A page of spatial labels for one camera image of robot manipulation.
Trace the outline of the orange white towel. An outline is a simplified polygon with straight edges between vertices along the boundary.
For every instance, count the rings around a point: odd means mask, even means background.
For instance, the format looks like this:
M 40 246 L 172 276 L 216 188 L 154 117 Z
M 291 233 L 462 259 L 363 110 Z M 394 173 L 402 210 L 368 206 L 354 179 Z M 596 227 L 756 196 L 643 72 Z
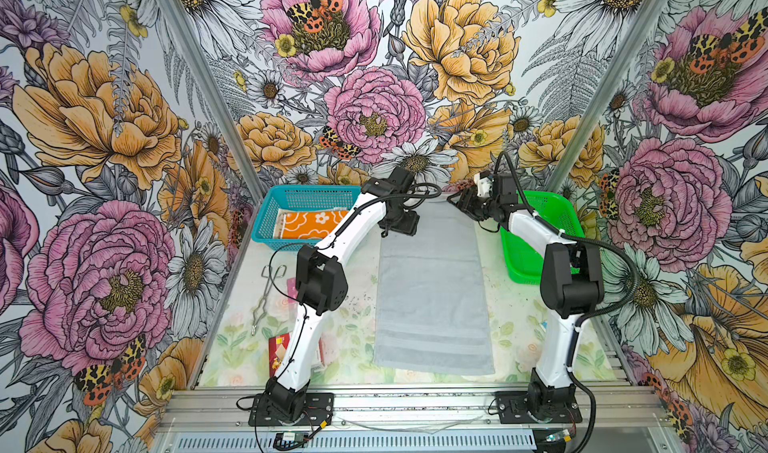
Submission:
M 291 240 L 323 239 L 343 222 L 347 213 L 347 210 L 338 208 L 317 211 L 280 209 L 273 229 L 273 237 Z

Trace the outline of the grey cloth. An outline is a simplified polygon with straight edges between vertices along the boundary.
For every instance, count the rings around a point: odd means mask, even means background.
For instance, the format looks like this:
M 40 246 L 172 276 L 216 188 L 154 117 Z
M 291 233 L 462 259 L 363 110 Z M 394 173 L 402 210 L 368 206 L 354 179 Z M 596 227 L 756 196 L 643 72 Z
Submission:
M 494 373 L 474 222 L 443 199 L 417 210 L 413 236 L 380 248 L 374 362 L 457 376 Z

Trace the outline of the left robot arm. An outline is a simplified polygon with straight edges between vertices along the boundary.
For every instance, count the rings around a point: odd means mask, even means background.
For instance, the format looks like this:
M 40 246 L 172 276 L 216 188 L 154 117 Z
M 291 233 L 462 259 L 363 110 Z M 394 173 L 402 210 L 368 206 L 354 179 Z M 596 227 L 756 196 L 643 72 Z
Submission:
M 369 179 L 341 223 L 315 245 L 298 250 L 298 317 L 287 352 L 259 399 L 259 412 L 289 424 L 305 415 L 315 352 L 325 322 L 348 294 L 345 266 L 352 254 L 374 228 L 379 228 L 383 236 L 391 232 L 415 235 L 419 222 L 416 209 L 425 200 L 440 195 L 438 185 L 417 183 L 413 173 L 397 167 L 384 179 Z

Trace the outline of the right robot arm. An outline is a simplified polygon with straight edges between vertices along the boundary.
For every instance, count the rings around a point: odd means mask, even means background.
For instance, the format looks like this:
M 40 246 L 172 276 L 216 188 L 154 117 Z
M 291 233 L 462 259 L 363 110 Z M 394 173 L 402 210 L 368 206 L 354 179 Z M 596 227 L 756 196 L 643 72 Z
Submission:
M 501 154 L 490 172 L 476 175 L 472 187 L 449 196 L 450 204 L 472 220 L 495 221 L 500 230 L 521 239 L 543 261 L 539 292 L 550 318 L 542 354 L 524 391 L 499 391 L 492 402 L 503 424 L 572 422 L 581 420 L 578 392 L 589 402 L 595 421 L 595 394 L 574 372 L 574 362 L 587 322 L 626 304 L 639 275 L 635 262 L 622 251 L 617 256 L 630 272 L 630 286 L 620 302 L 606 306 L 602 253 L 614 247 L 595 239 L 569 235 L 544 219 L 530 203 L 508 154 Z

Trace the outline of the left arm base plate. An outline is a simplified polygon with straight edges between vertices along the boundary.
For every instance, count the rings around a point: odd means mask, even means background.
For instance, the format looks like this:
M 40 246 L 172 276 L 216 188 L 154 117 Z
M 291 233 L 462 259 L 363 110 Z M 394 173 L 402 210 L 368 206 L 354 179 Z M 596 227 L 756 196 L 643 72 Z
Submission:
M 275 399 L 262 394 L 256 396 L 249 408 L 248 425 L 266 426 L 309 426 L 322 423 L 330 425 L 334 413 L 333 393 L 304 393 Z

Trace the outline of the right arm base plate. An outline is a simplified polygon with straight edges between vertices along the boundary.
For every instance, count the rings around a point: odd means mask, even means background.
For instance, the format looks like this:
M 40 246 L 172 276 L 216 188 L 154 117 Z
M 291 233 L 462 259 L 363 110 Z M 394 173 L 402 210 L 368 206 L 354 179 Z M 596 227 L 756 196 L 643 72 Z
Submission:
M 580 424 L 583 421 L 573 395 L 532 400 L 527 392 L 498 391 L 495 400 L 502 424 Z

